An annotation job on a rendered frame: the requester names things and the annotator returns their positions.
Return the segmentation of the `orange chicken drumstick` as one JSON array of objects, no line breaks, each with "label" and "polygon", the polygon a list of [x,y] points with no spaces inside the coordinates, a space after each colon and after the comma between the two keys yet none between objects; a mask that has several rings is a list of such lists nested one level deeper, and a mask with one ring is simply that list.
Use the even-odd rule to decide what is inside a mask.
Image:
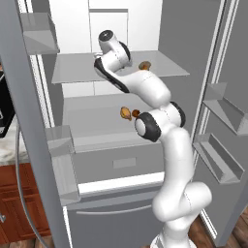
[{"label": "orange chicken drumstick", "polygon": [[128,108],[122,107],[120,110],[120,115],[124,119],[132,120],[131,112]]}]

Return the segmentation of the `grey glass fridge shelf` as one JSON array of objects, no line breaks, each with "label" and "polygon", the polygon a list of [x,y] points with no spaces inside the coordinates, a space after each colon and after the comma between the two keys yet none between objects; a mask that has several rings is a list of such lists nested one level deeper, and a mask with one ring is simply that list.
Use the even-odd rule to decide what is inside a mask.
[{"label": "grey glass fridge shelf", "polygon": [[[119,75],[126,76],[137,71],[142,61],[151,63],[150,71],[157,77],[189,75],[159,50],[132,51],[131,56],[133,65],[118,71]],[[57,84],[100,81],[102,78],[94,70],[94,61],[92,53],[59,54],[56,58],[51,82]]]}]

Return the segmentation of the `grey fridge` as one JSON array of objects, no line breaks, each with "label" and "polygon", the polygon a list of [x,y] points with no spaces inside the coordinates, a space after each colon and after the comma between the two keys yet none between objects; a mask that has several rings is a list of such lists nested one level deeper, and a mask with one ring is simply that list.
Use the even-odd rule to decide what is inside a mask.
[{"label": "grey fridge", "polygon": [[48,13],[60,51],[43,56],[53,118],[61,124],[65,102],[107,100],[120,91],[100,81],[57,83],[52,77],[59,54],[94,53],[106,29],[132,51],[159,50],[189,73],[168,79],[186,110],[187,128],[196,130],[203,89],[209,78],[226,0],[31,0],[34,13]]}]

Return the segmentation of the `small grey door bin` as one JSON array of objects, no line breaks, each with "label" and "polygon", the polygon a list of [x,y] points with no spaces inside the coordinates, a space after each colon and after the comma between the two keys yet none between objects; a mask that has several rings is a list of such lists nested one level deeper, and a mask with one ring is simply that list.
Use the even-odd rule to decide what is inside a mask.
[{"label": "small grey door bin", "polygon": [[23,13],[20,20],[29,55],[56,54],[60,51],[55,25],[48,13]]}]

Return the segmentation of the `grey left fridge door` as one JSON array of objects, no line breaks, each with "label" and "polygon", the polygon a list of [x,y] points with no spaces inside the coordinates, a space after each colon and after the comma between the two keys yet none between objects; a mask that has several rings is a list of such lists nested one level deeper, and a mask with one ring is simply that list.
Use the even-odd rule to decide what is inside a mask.
[{"label": "grey left fridge door", "polygon": [[46,136],[47,128],[64,126],[53,118],[43,67],[43,56],[57,53],[27,53],[23,13],[34,13],[31,0],[0,0],[0,58],[55,248],[73,248],[68,205],[61,205]]}]

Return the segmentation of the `grey fridge door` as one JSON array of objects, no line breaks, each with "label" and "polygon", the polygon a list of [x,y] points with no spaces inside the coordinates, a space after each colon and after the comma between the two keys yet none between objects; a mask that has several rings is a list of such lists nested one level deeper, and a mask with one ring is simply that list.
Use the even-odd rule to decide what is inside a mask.
[{"label": "grey fridge door", "polygon": [[0,0],[0,58],[55,248],[73,248],[68,205],[61,205],[46,136],[47,128],[64,126],[53,118],[43,67],[43,56],[57,53],[27,53],[23,13],[34,13],[31,0]]},{"label": "grey fridge door", "polygon": [[[248,0],[234,0],[225,38],[210,83],[226,82],[225,96],[241,110],[248,111]],[[233,133],[204,105],[203,99],[195,140],[198,135],[213,134],[245,169],[239,183],[219,184],[196,151],[194,179],[204,182],[212,193],[212,202],[201,217],[214,244],[224,246],[248,203],[248,136]]]}]

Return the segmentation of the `black countertop appliance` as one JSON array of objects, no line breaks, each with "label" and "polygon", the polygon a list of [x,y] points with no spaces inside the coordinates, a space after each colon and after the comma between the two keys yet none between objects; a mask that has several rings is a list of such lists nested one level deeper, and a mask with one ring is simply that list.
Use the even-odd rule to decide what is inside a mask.
[{"label": "black countertop appliance", "polygon": [[0,71],[0,139],[6,136],[15,114],[6,78]]}]

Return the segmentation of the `grey fridge crisper drawer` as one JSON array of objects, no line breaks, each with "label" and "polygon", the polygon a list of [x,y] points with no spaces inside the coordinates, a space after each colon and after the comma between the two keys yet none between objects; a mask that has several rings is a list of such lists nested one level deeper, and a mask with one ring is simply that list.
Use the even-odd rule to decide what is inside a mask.
[{"label": "grey fridge crisper drawer", "polygon": [[160,143],[79,152],[73,161],[78,184],[164,170]]}]

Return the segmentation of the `tall grey door bin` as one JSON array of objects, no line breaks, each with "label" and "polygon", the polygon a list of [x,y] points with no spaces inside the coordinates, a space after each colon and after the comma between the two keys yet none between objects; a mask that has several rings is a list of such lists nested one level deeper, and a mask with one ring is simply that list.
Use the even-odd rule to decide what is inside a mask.
[{"label": "tall grey door bin", "polygon": [[76,152],[70,127],[47,128],[46,140],[61,205],[78,202],[79,191],[73,162]]}]

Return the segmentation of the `grey right fridge door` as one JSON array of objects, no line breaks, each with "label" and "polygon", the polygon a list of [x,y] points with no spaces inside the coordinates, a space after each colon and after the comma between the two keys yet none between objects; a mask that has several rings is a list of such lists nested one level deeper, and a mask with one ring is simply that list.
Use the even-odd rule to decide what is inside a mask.
[{"label": "grey right fridge door", "polygon": [[[210,83],[226,82],[225,96],[241,110],[248,111],[248,0],[234,0],[225,38]],[[214,244],[224,246],[248,203],[248,136],[233,133],[204,105],[203,99],[195,140],[198,135],[213,134],[245,169],[239,183],[219,184],[196,151],[194,179],[204,182],[212,193],[212,202],[201,217]]]}]

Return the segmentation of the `grey freezer drawer front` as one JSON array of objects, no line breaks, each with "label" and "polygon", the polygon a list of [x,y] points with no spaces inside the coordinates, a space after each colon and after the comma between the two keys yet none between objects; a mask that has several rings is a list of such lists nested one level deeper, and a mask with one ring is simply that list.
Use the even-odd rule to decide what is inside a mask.
[{"label": "grey freezer drawer front", "polygon": [[100,196],[70,205],[69,226],[73,248],[140,248],[160,232],[152,208],[115,215],[79,215],[77,211],[115,211],[150,205],[155,192]]}]

